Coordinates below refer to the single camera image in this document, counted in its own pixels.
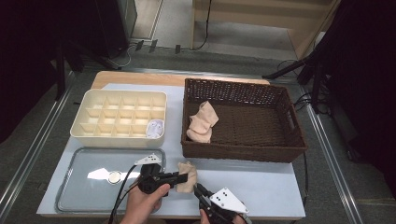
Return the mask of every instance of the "white tabletop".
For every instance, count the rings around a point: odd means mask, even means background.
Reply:
[[[258,161],[186,159],[182,155],[181,121],[183,87],[108,84],[109,90],[164,91],[167,94],[165,140],[161,149],[166,156],[166,173],[177,172],[177,163],[190,161],[197,167],[198,182],[216,192],[227,187],[249,210],[251,219],[300,219],[305,211],[291,163]],[[60,213],[57,195],[75,151],[83,145],[70,137],[49,187],[37,209],[45,217],[105,217],[97,213]],[[152,217],[198,218],[198,200],[193,194],[171,189],[163,198],[162,208]]]

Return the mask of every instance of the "crumpled cloth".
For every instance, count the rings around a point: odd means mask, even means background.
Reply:
[[[187,182],[180,183],[176,186],[176,192],[179,193],[192,193],[194,191],[194,185],[197,183],[197,169],[189,161],[186,163],[178,163],[178,174],[188,174]]]
[[[212,127],[219,121],[213,106],[208,101],[201,103],[198,113],[190,116],[190,121],[187,136],[194,142],[210,143]]]

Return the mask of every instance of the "table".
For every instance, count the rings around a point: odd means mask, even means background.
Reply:
[[[300,219],[305,216],[300,191],[291,163],[186,159],[182,156],[181,116],[184,79],[188,76],[100,72],[92,89],[165,91],[168,95],[165,141],[166,172],[177,171],[179,161],[190,161],[197,167],[198,181],[211,191],[224,187],[243,201],[251,219]],[[268,84],[262,79],[204,77]],[[59,213],[55,209],[56,195],[67,173],[74,152],[82,147],[70,137],[64,153],[37,209],[45,217],[108,217],[100,213]],[[171,189],[163,199],[162,208],[151,215],[157,218],[199,218],[198,200],[193,194],[176,193]]]
[[[302,59],[318,35],[326,31],[341,0],[212,0],[211,21],[287,28],[297,58]],[[209,0],[192,0],[191,48],[194,24],[206,21]]]

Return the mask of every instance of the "beige plastic box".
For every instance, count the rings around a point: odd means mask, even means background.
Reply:
[[[70,134],[85,147],[158,148],[164,140],[165,112],[164,92],[90,90]],[[153,121],[161,121],[163,131],[148,137]]]

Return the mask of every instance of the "brown wicker basket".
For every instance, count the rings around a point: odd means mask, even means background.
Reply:
[[[211,143],[196,143],[186,131],[204,101],[219,121]],[[292,162],[307,150],[286,88],[199,78],[186,78],[181,145],[186,158],[245,161]]]

